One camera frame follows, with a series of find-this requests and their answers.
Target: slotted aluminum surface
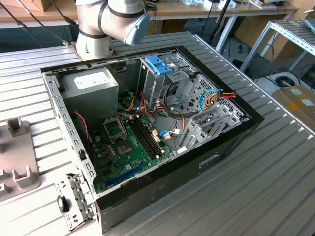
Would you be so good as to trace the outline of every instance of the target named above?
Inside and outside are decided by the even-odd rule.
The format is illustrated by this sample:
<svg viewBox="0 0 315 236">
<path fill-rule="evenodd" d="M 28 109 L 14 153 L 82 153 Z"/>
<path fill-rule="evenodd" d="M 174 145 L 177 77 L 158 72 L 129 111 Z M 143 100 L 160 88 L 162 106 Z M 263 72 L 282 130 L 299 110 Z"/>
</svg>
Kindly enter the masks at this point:
<svg viewBox="0 0 315 236">
<path fill-rule="evenodd" d="M 265 117 L 210 171 L 111 230 L 109 236 L 306 235 L 315 229 L 315 141 L 215 50 L 188 32 L 115 41 L 119 54 L 184 45 Z M 66 235 L 54 182 L 76 168 L 53 116 L 39 68 L 78 61 L 69 47 L 0 55 L 0 122 L 31 123 L 41 186 L 0 203 L 1 235 Z M 74 235 L 99 235 L 96 221 Z"/>
<path fill-rule="evenodd" d="M 302 20 L 273 21 L 270 28 L 315 56 L 315 35 Z"/>
</svg>

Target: white sticker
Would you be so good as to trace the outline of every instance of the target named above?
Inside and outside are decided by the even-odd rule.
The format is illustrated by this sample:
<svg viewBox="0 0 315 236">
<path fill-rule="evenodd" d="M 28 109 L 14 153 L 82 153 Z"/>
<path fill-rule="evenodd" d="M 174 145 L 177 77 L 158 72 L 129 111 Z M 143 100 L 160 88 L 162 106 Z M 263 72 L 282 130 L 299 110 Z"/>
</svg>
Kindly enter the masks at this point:
<svg viewBox="0 0 315 236">
<path fill-rule="evenodd" d="M 83 75 L 75 77 L 74 82 L 78 89 L 86 89 L 88 87 L 101 85 L 110 82 L 104 72 L 97 72 L 91 75 Z"/>
<path fill-rule="evenodd" d="M 294 93 L 295 95 L 302 95 L 301 91 L 298 89 L 291 89 L 292 93 Z"/>
<path fill-rule="evenodd" d="M 310 100 L 308 99 L 303 99 L 302 102 L 306 105 L 306 106 L 313 106 L 313 102 L 311 102 Z"/>
</svg>

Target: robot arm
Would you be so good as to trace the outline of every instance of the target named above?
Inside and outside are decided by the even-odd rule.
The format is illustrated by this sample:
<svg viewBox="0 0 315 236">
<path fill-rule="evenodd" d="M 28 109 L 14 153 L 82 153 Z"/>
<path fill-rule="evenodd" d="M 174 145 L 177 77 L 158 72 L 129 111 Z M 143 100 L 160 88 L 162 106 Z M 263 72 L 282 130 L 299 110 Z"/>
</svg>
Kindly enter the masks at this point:
<svg viewBox="0 0 315 236">
<path fill-rule="evenodd" d="M 135 45 L 149 29 L 143 0 L 77 0 L 76 5 L 80 30 L 76 48 L 82 59 L 111 56 L 111 37 Z"/>
</svg>

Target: metal rail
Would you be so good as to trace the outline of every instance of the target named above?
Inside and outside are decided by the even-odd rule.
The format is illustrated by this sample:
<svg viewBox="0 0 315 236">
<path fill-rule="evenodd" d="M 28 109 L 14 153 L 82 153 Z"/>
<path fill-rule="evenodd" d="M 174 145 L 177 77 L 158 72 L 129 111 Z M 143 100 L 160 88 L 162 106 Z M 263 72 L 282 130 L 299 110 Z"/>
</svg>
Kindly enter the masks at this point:
<svg viewBox="0 0 315 236">
<path fill-rule="evenodd" d="M 303 48 L 306 52 L 311 53 L 315 56 L 315 35 L 311 32 L 311 30 L 305 26 L 302 20 L 282 20 L 282 21 L 269 21 L 266 25 L 265 29 L 259 36 L 258 40 L 254 44 L 252 50 L 249 55 L 245 59 L 242 64 L 240 71 L 245 71 L 245 69 L 250 64 L 251 60 L 255 56 L 255 53 L 258 47 L 264 42 L 266 35 L 269 33 L 270 29 L 275 31 L 275 34 L 271 37 L 267 44 L 272 45 L 275 39 L 279 34 L 283 35 L 287 39 L 291 40 L 293 43 Z M 264 50 L 261 53 L 263 57 L 266 52 L 269 50 L 270 46 L 266 45 Z M 290 70 L 294 69 L 297 63 L 303 58 L 306 54 L 303 52 L 302 55 L 297 59 L 297 61 L 292 65 Z"/>
</svg>

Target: workbench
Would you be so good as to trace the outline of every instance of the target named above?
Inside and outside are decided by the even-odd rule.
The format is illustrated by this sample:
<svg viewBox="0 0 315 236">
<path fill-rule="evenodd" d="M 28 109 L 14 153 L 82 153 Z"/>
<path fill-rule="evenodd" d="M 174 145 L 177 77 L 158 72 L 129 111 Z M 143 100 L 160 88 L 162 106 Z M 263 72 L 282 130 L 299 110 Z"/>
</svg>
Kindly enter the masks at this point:
<svg viewBox="0 0 315 236">
<path fill-rule="evenodd" d="M 184 45 L 264 116 L 264 122 L 209 171 L 112 229 L 108 236 L 310 236 L 315 230 L 314 132 L 189 32 L 114 41 L 119 55 Z M 55 120 L 39 69 L 78 61 L 71 47 L 0 54 L 0 123 L 21 117 L 31 134 L 41 186 L 0 203 L 1 235 L 67 235 L 54 182 L 78 170 Z M 99 235 L 90 221 L 74 235 Z"/>
<path fill-rule="evenodd" d="M 73 0 L 57 0 L 56 5 L 60 11 L 71 19 L 77 20 L 77 10 Z M 22 8 L 10 7 L 8 9 L 19 20 L 23 21 L 29 27 L 36 27 L 39 24 Z M 160 2 L 157 4 L 157 13 L 155 20 L 170 20 L 170 19 L 193 19 L 193 18 L 207 18 L 210 8 L 203 4 L 198 6 L 186 6 L 181 2 Z M 235 23 L 235 20 L 239 16 L 263 16 L 263 15 L 284 15 L 284 19 L 290 19 L 297 8 L 293 7 L 289 3 L 286 7 L 280 6 L 277 9 L 261 10 L 251 4 L 237 4 L 236 8 L 228 9 L 225 13 L 225 17 L 229 17 L 229 20 L 224 28 L 221 38 L 216 46 L 216 50 L 220 52 L 224 46 L 224 43 Z M 54 6 L 50 6 L 46 12 L 32 13 L 46 26 L 58 26 L 67 25 L 67 22 L 60 16 Z M 154 18 L 154 14 L 148 11 L 151 19 Z M 213 7 L 209 17 L 218 17 L 221 14 L 221 10 Z M 14 28 L 17 27 L 13 19 L 3 10 L 0 9 L 0 29 L 1 28 Z"/>
</svg>

